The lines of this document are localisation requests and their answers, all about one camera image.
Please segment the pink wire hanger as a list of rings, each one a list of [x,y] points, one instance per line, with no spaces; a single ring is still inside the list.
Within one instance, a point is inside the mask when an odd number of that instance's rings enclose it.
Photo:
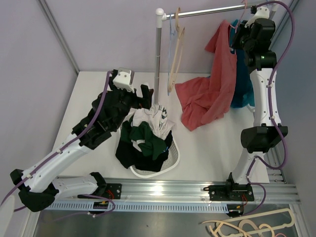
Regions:
[[[239,27],[239,25],[244,17],[244,14],[246,13],[247,5],[248,5],[247,0],[242,0],[241,2],[244,4],[244,10],[243,10],[240,18],[238,20],[235,20],[233,23],[230,24],[229,34],[231,32],[235,32],[235,33],[237,32],[237,29],[238,29],[238,27]]]

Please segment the white t shirt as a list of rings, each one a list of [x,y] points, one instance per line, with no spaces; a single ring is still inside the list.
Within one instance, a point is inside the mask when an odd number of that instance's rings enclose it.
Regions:
[[[167,109],[163,105],[153,105],[150,109],[138,109],[132,119],[133,126],[146,122],[153,134],[166,140],[175,123],[168,118]]]

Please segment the green and grey shirt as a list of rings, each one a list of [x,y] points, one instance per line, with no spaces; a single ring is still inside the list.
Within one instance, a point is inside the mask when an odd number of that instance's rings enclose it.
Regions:
[[[133,126],[133,119],[126,120],[121,125],[120,139],[132,145],[145,157],[152,160],[165,153],[170,145],[162,138],[154,135],[150,125],[146,121],[141,121],[140,125]]]

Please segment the black t shirt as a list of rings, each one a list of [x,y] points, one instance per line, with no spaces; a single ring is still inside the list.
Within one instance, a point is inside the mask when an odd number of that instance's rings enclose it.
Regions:
[[[171,146],[172,140],[173,136],[172,132],[170,132],[165,141]],[[169,151],[167,150],[161,154],[158,159],[152,160],[151,157],[143,156],[143,154],[133,148],[131,144],[120,139],[116,150],[116,158],[125,168],[134,165],[140,170],[159,172],[163,162],[168,159],[168,153]]]

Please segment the salmon pink shirt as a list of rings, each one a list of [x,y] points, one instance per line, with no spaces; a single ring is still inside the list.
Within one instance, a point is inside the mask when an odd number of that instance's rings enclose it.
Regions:
[[[236,86],[237,56],[231,53],[230,24],[224,20],[205,46],[213,53],[210,77],[196,77],[175,84],[182,107],[181,122],[190,131],[224,117]]]

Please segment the teal t shirt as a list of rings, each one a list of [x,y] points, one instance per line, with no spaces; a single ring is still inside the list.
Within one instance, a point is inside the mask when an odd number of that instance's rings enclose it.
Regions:
[[[244,63],[245,54],[242,50],[230,48],[231,54],[237,56],[237,72],[236,85],[233,99],[231,102],[232,108],[243,108],[247,105],[255,106],[254,91],[248,68]]]

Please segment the beige wooden hanger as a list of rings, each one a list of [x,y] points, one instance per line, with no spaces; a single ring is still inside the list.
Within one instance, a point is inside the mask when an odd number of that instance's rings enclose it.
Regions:
[[[173,49],[173,62],[171,66],[171,82],[167,83],[167,95],[170,95],[178,76],[178,71],[180,68],[182,53],[183,53],[183,44],[184,44],[184,35],[185,35],[185,27],[180,26],[179,18],[180,18],[181,8],[177,8],[174,13],[174,27],[176,29],[177,36],[174,40]]]

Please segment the light blue wire hanger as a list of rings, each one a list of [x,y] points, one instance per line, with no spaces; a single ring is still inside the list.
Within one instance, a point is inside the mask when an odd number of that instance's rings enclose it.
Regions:
[[[173,62],[173,45],[174,45],[174,40],[175,37],[177,36],[176,33],[176,29],[175,27],[172,25],[173,20],[172,17],[169,17],[169,45],[168,45],[168,83],[171,82],[171,66],[172,66],[172,62]]]

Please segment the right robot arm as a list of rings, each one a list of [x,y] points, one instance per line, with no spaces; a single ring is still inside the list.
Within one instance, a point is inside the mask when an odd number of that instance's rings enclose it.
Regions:
[[[243,151],[225,183],[225,195],[232,200],[252,190],[248,182],[252,167],[288,133],[277,112],[274,89],[277,56],[269,49],[275,28],[274,21],[265,18],[243,21],[233,39],[233,49],[244,52],[254,91],[255,112],[253,126],[241,132]]]

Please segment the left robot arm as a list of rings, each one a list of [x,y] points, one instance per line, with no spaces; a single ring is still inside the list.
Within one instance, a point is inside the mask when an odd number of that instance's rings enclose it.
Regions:
[[[146,85],[141,85],[142,97],[138,97],[135,90],[128,92],[113,85],[110,88],[111,91],[100,93],[92,102],[88,115],[72,129],[59,148],[29,169],[11,172],[10,177],[19,189],[20,200],[30,211],[42,211],[60,198],[104,197],[108,184],[99,172],[65,180],[57,177],[109,139],[130,109],[148,109],[152,105],[154,91]]]

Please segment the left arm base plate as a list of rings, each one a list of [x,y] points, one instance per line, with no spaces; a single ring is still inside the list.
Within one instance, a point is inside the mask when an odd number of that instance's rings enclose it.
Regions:
[[[83,193],[75,195],[77,198],[88,198],[87,195],[104,197],[108,199],[120,199],[122,184],[107,183],[105,187],[98,187],[96,184],[84,183]]]

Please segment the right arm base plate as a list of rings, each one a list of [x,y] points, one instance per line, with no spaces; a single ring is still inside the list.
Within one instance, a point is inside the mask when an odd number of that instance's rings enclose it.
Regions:
[[[211,201],[242,201],[246,197],[247,201],[254,201],[253,189],[247,185],[210,185],[203,188],[209,193]]]

